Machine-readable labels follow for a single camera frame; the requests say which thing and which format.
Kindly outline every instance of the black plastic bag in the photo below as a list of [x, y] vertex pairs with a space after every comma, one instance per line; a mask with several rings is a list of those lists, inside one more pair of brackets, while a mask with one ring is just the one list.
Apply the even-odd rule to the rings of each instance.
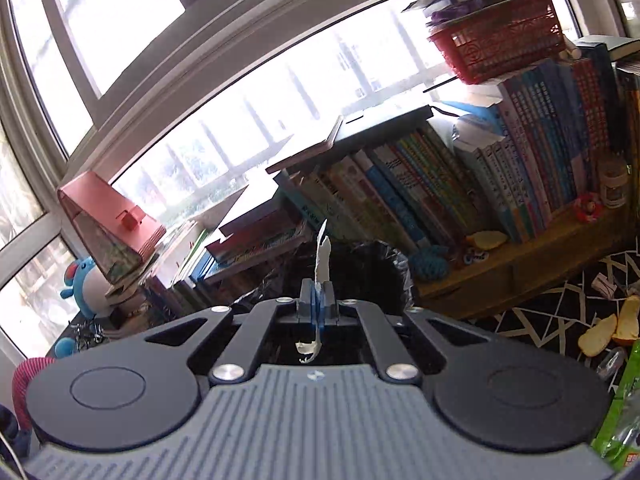
[[[314, 278], [316, 244], [300, 245], [282, 266], [234, 302], [235, 312], [248, 312], [257, 303], [282, 296], [298, 298], [303, 278]], [[337, 300], [376, 303], [385, 314], [402, 314], [414, 304], [414, 282], [404, 254], [380, 241], [345, 244], [332, 241], [329, 276]]]

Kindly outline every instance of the red plastic basket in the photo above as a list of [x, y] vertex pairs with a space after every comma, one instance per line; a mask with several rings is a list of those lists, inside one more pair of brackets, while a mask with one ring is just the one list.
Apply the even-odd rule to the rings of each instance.
[[447, 23], [429, 39], [467, 84], [480, 84], [565, 48], [551, 0], [508, 0]]

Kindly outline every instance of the small red figurine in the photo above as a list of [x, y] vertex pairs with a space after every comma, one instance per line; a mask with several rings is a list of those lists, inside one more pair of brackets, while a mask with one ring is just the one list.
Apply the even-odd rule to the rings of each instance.
[[602, 201], [597, 193], [584, 193], [574, 202], [575, 217], [584, 224], [597, 221], [602, 215], [603, 209]]

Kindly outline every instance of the striped cloth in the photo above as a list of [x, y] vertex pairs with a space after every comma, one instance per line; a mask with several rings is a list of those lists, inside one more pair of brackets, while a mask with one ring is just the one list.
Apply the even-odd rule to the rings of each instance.
[[15, 369], [12, 381], [12, 397], [14, 399], [15, 416], [21, 430], [31, 429], [31, 419], [27, 414], [27, 387], [33, 378], [50, 364], [56, 362], [51, 357], [33, 357]]

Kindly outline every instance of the wooden board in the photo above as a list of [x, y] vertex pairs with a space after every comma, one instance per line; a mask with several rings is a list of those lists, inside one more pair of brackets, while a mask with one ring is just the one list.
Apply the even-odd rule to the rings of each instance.
[[567, 211], [535, 240], [506, 244], [439, 282], [416, 283], [416, 303], [457, 319], [500, 312], [605, 256], [632, 236], [631, 225], [627, 208], [606, 210], [593, 224]]

